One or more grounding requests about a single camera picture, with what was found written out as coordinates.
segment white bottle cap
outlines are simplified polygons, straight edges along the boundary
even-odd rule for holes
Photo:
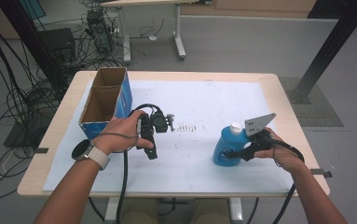
[[[237,122],[231,123],[230,125],[230,131],[231,133],[238,135],[242,132],[241,125]]]

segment finger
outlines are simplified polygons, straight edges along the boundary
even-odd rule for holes
[[[273,152],[272,150],[262,150],[262,151],[257,151],[254,154],[255,158],[273,158]]]
[[[144,147],[144,148],[153,148],[154,147],[152,142],[150,142],[146,139],[143,139],[141,137],[138,138],[136,145],[137,145],[137,147]]]
[[[270,129],[269,127],[266,127],[265,130],[270,132],[273,139],[282,141],[282,139],[276,133],[274,133],[274,131],[272,129]]]
[[[138,119],[145,112],[143,110],[134,110],[132,114],[129,116],[129,119]]]

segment black pole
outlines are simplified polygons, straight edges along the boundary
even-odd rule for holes
[[[335,58],[341,47],[357,27],[357,0],[351,1],[345,13],[338,20],[330,35],[326,38],[305,75],[294,90],[288,91],[293,104],[308,104],[309,93],[321,77],[327,66]]]
[[[22,7],[20,0],[0,0],[0,8],[33,55],[52,88],[59,94],[58,97],[62,98],[68,88],[68,82],[40,40],[33,20]]]

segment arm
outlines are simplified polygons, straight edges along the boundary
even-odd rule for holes
[[[144,111],[137,110],[127,119],[112,118],[103,133],[136,135],[137,120]],[[134,145],[153,147],[152,143],[138,138],[124,138],[116,135],[99,135],[93,140],[94,146],[106,155]],[[80,223],[91,187],[100,171],[100,165],[86,159],[77,161],[64,176],[48,198],[35,223]]]
[[[268,129],[275,139],[281,140]],[[273,158],[273,149],[258,151],[256,158]],[[277,147],[275,160],[292,178],[309,223],[347,223],[332,201],[324,193],[309,168],[295,153],[284,147]]]

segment wristwatch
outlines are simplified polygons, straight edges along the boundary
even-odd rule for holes
[[[100,164],[100,170],[104,170],[109,162],[109,157],[101,150],[93,145],[89,139],[80,142],[73,150],[71,157],[76,161],[83,161],[84,159],[92,159]]]

